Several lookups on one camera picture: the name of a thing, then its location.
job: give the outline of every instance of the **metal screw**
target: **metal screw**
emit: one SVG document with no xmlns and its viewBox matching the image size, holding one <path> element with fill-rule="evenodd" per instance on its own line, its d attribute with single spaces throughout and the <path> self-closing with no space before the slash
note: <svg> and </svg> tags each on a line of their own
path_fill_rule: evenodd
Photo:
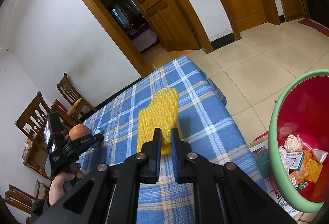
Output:
<svg viewBox="0 0 329 224">
<path fill-rule="evenodd" d="M 99 164 L 98 166 L 97 166 L 97 170 L 98 171 L 105 171 L 105 170 L 107 170 L 107 165 L 106 164 Z"/>
<path fill-rule="evenodd" d="M 139 160 L 144 159 L 145 157 L 146 157 L 146 154 L 144 154 L 144 153 L 136 154 L 136 158 L 139 159 Z"/>
<path fill-rule="evenodd" d="M 189 159 L 196 159 L 198 157 L 198 155 L 196 153 L 190 152 L 187 154 L 187 157 Z"/>
<path fill-rule="evenodd" d="M 234 170 L 234 169 L 236 169 L 236 164 L 234 164 L 234 163 L 232 163 L 232 162 L 228 162 L 228 163 L 226 164 L 226 168 L 227 168 L 228 170 Z"/>
</svg>

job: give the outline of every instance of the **human hand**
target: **human hand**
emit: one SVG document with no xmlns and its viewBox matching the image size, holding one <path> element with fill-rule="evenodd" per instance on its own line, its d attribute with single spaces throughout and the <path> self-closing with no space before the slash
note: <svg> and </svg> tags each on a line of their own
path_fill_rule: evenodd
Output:
<svg viewBox="0 0 329 224">
<path fill-rule="evenodd" d="M 80 179 L 83 177 L 83 172 L 81 170 L 78 170 L 77 173 L 72 174 L 72 173 L 67 173 L 64 171 L 61 171 L 60 173 L 57 174 L 57 176 L 54 178 L 54 180 L 51 183 L 50 190 L 49 190 L 49 204 L 52 206 L 55 204 L 60 198 L 62 198 L 65 194 L 64 192 L 64 182 L 65 181 L 71 181 L 74 178 Z"/>
</svg>

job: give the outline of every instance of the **tiled floor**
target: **tiled floor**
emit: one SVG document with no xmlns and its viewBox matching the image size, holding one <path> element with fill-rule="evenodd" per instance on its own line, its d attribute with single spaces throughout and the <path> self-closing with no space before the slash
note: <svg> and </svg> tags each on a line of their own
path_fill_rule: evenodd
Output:
<svg viewBox="0 0 329 224">
<path fill-rule="evenodd" d="M 274 100 L 303 73 L 329 69 L 329 38 L 298 23 L 265 23 L 241 32 L 241 40 L 210 54 L 203 50 L 168 53 L 160 45 L 144 53 L 154 69 L 185 54 L 221 89 L 226 108 L 247 143 L 269 129 Z M 295 216 L 308 223 L 316 213 Z"/>
</svg>

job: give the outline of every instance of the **tablecloth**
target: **tablecloth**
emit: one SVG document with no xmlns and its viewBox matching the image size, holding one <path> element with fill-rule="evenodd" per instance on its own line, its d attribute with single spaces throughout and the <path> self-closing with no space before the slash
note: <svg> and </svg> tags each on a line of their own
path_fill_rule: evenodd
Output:
<svg viewBox="0 0 329 224">
<path fill-rule="evenodd" d="M 179 93 L 177 126 L 192 151 L 213 163 L 236 163 L 266 190 L 256 162 L 225 108 L 225 96 L 186 56 L 159 68 L 84 122 L 93 132 L 101 127 L 104 140 L 80 157 L 82 171 L 87 173 L 100 163 L 118 164 L 136 153 L 138 112 L 164 87 Z M 159 182 L 140 186 L 137 223 L 194 223 L 193 211 L 192 184 L 177 184 L 171 154 L 161 156 Z"/>
</svg>

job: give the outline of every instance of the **sleeve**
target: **sleeve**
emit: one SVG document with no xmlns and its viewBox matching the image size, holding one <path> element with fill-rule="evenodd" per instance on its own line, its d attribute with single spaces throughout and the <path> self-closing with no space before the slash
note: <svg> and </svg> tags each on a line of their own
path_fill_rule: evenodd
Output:
<svg viewBox="0 0 329 224">
<path fill-rule="evenodd" d="M 30 224 L 41 216 L 50 207 L 48 198 L 46 200 L 38 199 L 32 203 L 32 214 L 30 216 Z"/>
</svg>

